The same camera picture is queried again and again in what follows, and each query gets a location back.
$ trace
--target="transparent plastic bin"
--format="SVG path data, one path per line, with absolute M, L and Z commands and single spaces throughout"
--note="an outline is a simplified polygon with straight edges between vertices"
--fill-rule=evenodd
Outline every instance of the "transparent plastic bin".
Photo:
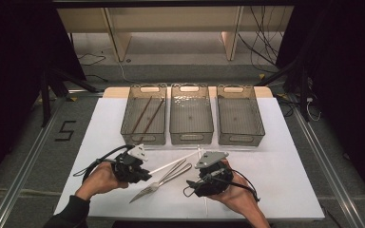
M 220 145 L 258 146 L 265 135 L 252 85 L 218 85 Z
M 121 135 L 127 144 L 165 144 L 167 84 L 132 85 Z
M 170 136 L 173 144 L 210 144 L 214 132 L 206 84 L 171 87 Z

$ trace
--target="aluminum rail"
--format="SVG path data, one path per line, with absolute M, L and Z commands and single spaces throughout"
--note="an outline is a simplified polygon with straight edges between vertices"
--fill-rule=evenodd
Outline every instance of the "aluminum rail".
M 289 95 L 289 99 L 291 102 L 297 102 L 297 99 L 293 94 Z M 295 116 L 298 119 L 298 123 L 300 124 L 300 127 L 303 130 L 308 143 L 312 147 L 319 166 L 321 167 L 325 178 L 330 184 L 331 189 L 336 196 L 336 200 L 338 201 L 339 206 L 342 208 L 342 211 L 350 226 L 353 228 L 365 227 L 365 222 L 362 216 L 357 211 L 357 208 L 351 196 L 349 195 L 348 191 L 340 180 L 340 177 L 334 169 L 334 166 L 332 165 L 327 154 L 325 153 L 324 148 L 322 147 L 321 143 L 319 143 L 317 135 L 314 132 L 312 126 L 310 125 L 310 123 L 306 123 L 304 121 L 300 111 L 297 108 L 295 109 Z
M 55 101 L 54 107 L 52 108 L 52 116 L 45 127 L 40 130 L 40 133 L 37 136 L 31 150 L 29 151 L 28 156 L 26 157 L 25 162 L 23 162 L 22 167 L 20 168 L 19 173 L 14 179 L 13 184 L 11 185 L 8 193 L 5 195 L 0 204 L 0 227 L 5 225 L 11 210 L 13 209 L 14 203 L 17 201 L 17 198 L 22 190 L 23 186 L 28 179 L 29 173 L 31 172 L 46 140 L 48 134 L 55 123 L 55 119 L 57 118 L 58 111 L 61 106 L 64 104 L 66 98 L 57 98 Z

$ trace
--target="black cable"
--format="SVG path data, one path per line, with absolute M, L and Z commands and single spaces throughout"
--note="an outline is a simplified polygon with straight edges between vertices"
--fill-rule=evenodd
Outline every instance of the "black cable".
M 280 29 L 280 27 L 282 26 L 282 23 L 283 23 L 283 18 L 284 18 L 284 15 L 286 14 L 286 6 L 283 8 L 283 14 L 282 14 L 282 17 L 280 18 L 280 23 L 279 23 L 279 25 L 278 25 L 278 27 L 277 27 L 277 31 L 275 32 L 275 34 L 269 39 L 269 41 L 271 41 L 272 39 L 274 39 L 274 37 L 277 35 L 277 33 L 278 33 L 278 30 Z
M 271 57 L 271 55 L 269 54 L 269 51 L 268 51 L 268 47 L 269 48 L 271 48 L 272 49 L 272 46 L 271 46 L 271 44 L 269 43 L 269 40 L 266 38 L 266 36 L 265 36 L 265 27 L 264 27 L 264 23 L 263 23 L 263 20 L 264 20 L 264 18 L 265 18 L 265 11 L 266 11 L 266 8 L 265 8 L 265 6 L 262 6 L 261 8 L 260 8 L 260 11 L 261 11 L 261 21 L 260 21 L 260 26 L 261 26 L 261 28 L 262 28 L 262 35 L 263 35 L 263 38 L 264 38 L 264 45 L 265 45 L 265 51 L 266 51 L 266 54 L 268 55 L 268 57 L 269 57 L 269 59 L 271 60 L 271 62 L 272 62 L 272 57 Z
M 101 162 L 103 162 L 108 156 L 112 155 L 113 153 L 121 150 L 121 149 L 131 149 L 133 148 L 134 146 L 133 145 L 129 145 L 129 144 L 126 144 L 126 145 L 122 145 L 122 146 L 119 146 L 113 150 L 111 150 L 110 152 L 106 153 L 104 156 L 102 156 L 100 159 L 97 159 L 95 160 L 91 165 L 89 165 L 87 168 L 73 174 L 73 177 L 79 177 L 79 176 L 82 176 L 84 175 L 83 177 L 83 181 L 85 181 L 85 179 L 88 177 L 88 175 L 90 175 L 91 171 L 93 171 L 93 169 L 98 165 L 100 164 Z
M 254 13 L 254 11 L 253 11 L 253 7 L 250 7 L 250 10 L 251 10 L 251 12 L 253 13 L 253 17 L 254 17 L 254 20 L 256 21 L 256 23 L 257 23 L 257 27 L 259 28 L 259 32 L 256 32 L 256 34 L 258 35 L 258 37 L 260 38 L 260 40 L 266 45 L 266 46 L 268 46 L 271 50 L 273 50 L 273 51 L 276 51 L 272 46 L 271 46 L 271 44 L 269 44 L 269 41 L 266 39 L 266 36 L 265 36 L 265 33 L 264 33 L 264 30 L 261 28 L 261 25 L 259 24 L 259 21 L 258 21 L 258 19 L 257 19 L 257 17 L 256 17 L 256 14 Z
M 94 56 L 94 57 L 100 57 L 100 58 L 102 58 L 102 59 L 100 59 L 100 60 L 98 60 L 98 61 L 96 61 L 96 62 L 94 62 L 94 63 L 88 64 L 88 65 L 86 65 L 86 64 L 81 64 L 82 66 L 92 66 L 92 65 L 95 65 L 95 64 L 97 64 L 97 63 L 102 62 L 102 61 L 106 58 L 104 55 L 95 55 L 95 54 L 87 53 L 87 54 L 82 55 L 82 56 L 81 56 L 81 57 L 79 57 L 78 59 L 80 60 L 80 59 L 82 59 L 82 58 L 84 58 L 85 56 L 88 56 L 88 55 L 91 55 L 91 56 Z
M 289 107 L 289 110 L 283 114 L 283 117 L 290 117 L 294 114 L 295 108 L 299 106 L 299 103 L 293 103 L 290 101 L 287 101 L 283 97 L 279 96 L 278 94 L 273 95 L 275 98 L 277 98 L 279 105 L 286 105 Z
M 268 59 L 266 59 L 263 55 L 261 55 L 261 54 L 259 54 L 257 51 L 255 51 L 255 49 L 254 49 L 254 46 L 256 45 L 256 42 L 257 42 L 257 40 L 258 40 L 258 38 L 259 38 L 259 36 L 257 36 L 256 37 L 256 39 L 254 40 L 254 42 L 253 42 L 253 46 L 249 46 L 247 43 L 245 43 L 244 42 L 244 44 L 246 44 L 246 46 L 251 50 L 251 52 L 250 52 L 250 62 L 251 62 L 251 65 L 253 66 L 253 68 L 255 68 L 255 69 L 257 69 L 257 70 L 261 70 L 261 71 L 265 71 L 265 72 L 268 72 L 268 73 L 276 73 L 276 72 L 274 72 L 274 71 L 270 71 L 270 70 L 266 70 L 266 69 L 264 69 L 263 67 L 261 67 L 261 68 L 258 68 L 258 67 L 256 67 L 256 65 L 253 63 L 253 52 L 256 52 L 259 56 L 262 56 L 266 61 L 270 61 L 270 60 L 268 60 Z
M 250 186 L 252 187 L 252 190 L 254 191 L 254 193 L 253 194 L 255 194 L 254 195 L 254 198 L 255 198 L 255 200 L 256 201 L 259 201 L 260 200 L 260 198 L 258 198 L 258 194 L 257 194 L 257 190 L 256 190 L 256 188 L 254 187 L 254 185 L 253 185 L 253 183 L 250 181 L 250 180 L 248 180 L 241 172 L 239 172 L 239 171 L 237 171 L 237 170 L 234 170 L 234 169 L 231 169 L 232 171 L 234 171 L 234 172 L 236 172 L 236 173 L 238 173 L 240 176 L 242 176 L 249 184 L 250 184 Z
M 239 184 L 239 183 L 236 183 L 236 182 L 232 182 L 232 181 L 227 181 L 227 180 L 223 180 L 223 179 L 219 179 L 219 178 L 215 178 L 215 177 L 212 177 L 212 180 L 215 180 L 215 181 L 220 181 L 220 182 L 223 182 L 223 183 L 227 183 L 227 184 L 230 184 L 230 185 L 233 185 L 233 186 L 236 186 L 236 187 L 240 187 L 240 188 L 243 188 L 249 192 L 251 192 L 251 194 L 253 194 L 254 196 L 254 199 L 256 201 L 259 201 L 259 198 L 257 197 L 257 191 L 255 191 L 255 189 L 252 189 L 248 186 L 244 186 L 242 184 Z
M 190 185 L 188 185 L 187 187 L 185 187 L 183 190 L 182 190 L 182 192 L 183 192 L 183 194 L 187 197 L 187 198 L 189 198 L 189 197 L 191 197 L 201 186 L 200 185 L 198 185 L 198 187 L 196 187 L 195 189 L 194 189 L 194 191 L 192 191 L 192 193 L 191 194 L 189 194 L 189 195 L 186 195 L 185 194 L 185 190 L 186 189 L 188 189 L 188 188 L 190 188 L 191 186 Z
M 272 15 L 274 13 L 274 10 L 275 10 L 275 6 L 272 7 L 271 13 L 269 13 L 268 24 L 266 24 L 266 29 L 268 30 L 268 41 L 271 41 L 271 38 L 269 37 L 269 24 L 271 23 Z
M 95 74 L 87 74 L 87 75 L 85 75 L 85 76 L 87 76 L 87 77 L 96 77 L 96 78 L 99 78 L 99 79 L 101 79 L 101 80 L 105 81 L 106 83 L 108 83 L 108 80 L 107 80 L 107 79 L 102 78 L 102 77 L 100 77 L 99 75 L 95 75 Z
M 264 59 L 265 61 L 267 61 L 268 63 L 270 63 L 271 65 L 275 65 L 274 64 L 274 62 L 272 62 L 272 61 L 270 61 L 270 60 L 268 60 L 265 56 L 263 56 L 261 53 L 259 53 L 259 52 L 257 52 L 256 50 L 254 50 L 254 48 L 253 47 L 250 47 L 250 45 L 248 45 L 247 44 L 247 42 L 245 42 L 244 41 L 244 39 L 242 39 L 242 37 L 241 37 L 241 34 L 239 34 L 239 37 L 240 37 L 240 39 L 242 40 L 242 42 L 245 44 L 245 46 L 248 48 L 248 49 L 250 49 L 251 51 L 253 51 L 253 52 L 255 52 L 256 54 L 258 54 L 258 56 L 259 57 L 261 57 L 262 59 Z

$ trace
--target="white tabletop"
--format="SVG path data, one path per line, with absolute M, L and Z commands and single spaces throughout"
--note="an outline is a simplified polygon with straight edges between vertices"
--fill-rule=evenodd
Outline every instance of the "white tabletop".
M 212 144 L 172 145 L 167 128 L 166 145 L 145 147 L 149 161 L 143 164 L 143 168 L 158 170 L 183 157 L 195 164 L 206 150 L 226 151 L 231 166 L 256 187 L 260 197 L 259 207 L 268 219 L 324 219 L 278 102 L 274 98 L 258 98 L 258 103 L 265 128 L 265 136 L 258 147 L 218 145 L 216 100 L 211 98 L 215 126 Z M 99 99 L 55 214 L 65 208 L 69 196 L 81 185 L 82 177 L 75 178 L 72 174 L 125 144 L 120 134 L 125 106 L 126 98 Z M 127 189 L 116 189 L 93 197 L 89 215 L 116 219 L 243 219 L 219 202 L 196 195 L 187 198 L 183 194 L 187 186 L 185 181 L 198 179 L 199 170 L 194 168 L 161 186 L 157 192 L 129 203 L 138 192 L 157 181 L 168 169 L 166 167 L 154 172 L 148 181 L 129 184 Z

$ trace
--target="gray floor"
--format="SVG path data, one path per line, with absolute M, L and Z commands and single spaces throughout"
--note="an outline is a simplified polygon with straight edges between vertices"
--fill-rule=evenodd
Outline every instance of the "gray floor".
M 248 32 L 243 33 L 242 37 L 252 42 L 255 36 L 254 33 Z M 280 34 L 273 41 L 273 46 L 276 48 L 279 48 L 279 37 Z M 87 75 L 94 74 L 107 80 L 105 82 L 95 76 L 87 77 L 91 85 L 99 88 L 127 86 L 132 82 L 186 82 L 187 78 L 189 82 L 206 82 L 210 85 L 254 84 L 259 81 L 260 74 L 270 74 L 256 67 L 276 70 L 257 55 L 251 59 L 250 51 L 242 42 L 238 43 L 235 60 L 226 61 L 218 33 L 134 34 L 125 61 L 120 64 L 114 61 L 108 37 L 105 35 L 75 34 L 74 38 L 75 50 L 79 56 L 92 53 L 106 57 L 93 66 L 83 66 Z M 256 44 L 256 47 L 260 51 L 263 49 L 262 44 Z M 81 58 L 80 62 L 88 65 L 100 59 L 102 57 L 86 56 Z M 284 78 L 270 84 L 271 90 L 274 93 L 282 93 L 283 81 Z M 69 89 L 78 89 L 73 84 L 67 86 Z M 89 95 L 74 97 L 76 99 L 67 99 L 63 104 L 58 101 L 52 102 L 59 107 L 58 115 L 4 227 L 41 227 L 52 216 L 99 99 L 98 96 Z M 281 109 L 282 113 L 289 110 L 285 105 Z M 285 120 L 321 206 L 326 208 L 342 227 L 352 227 L 300 127 L 297 116 L 292 115 Z M 65 121 L 75 121 L 67 124 L 74 133 L 70 141 L 57 142 L 55 139 L 67 137 L 67 134 L 59 132 Z M 41 122 L 42 105 L 36 101 L 17 143 L 0 166 L 0 203 L 15 181 L 35 139 L 41 132 Z M 344 151 L 326 120 L 321 118 L 317 122 L 311 121 L 310 125 L 365 222 L 365 184 L 352 166 L 352 162 L 343 158 Z M 88 222 L 90 227 L 111 227 L 113 223 L 110 219 L 97 218 L 89 218 Z M 328 215 L 326 219 L 315 222 L 271 222 L 275 227 L 336 227 L 334 220 Z

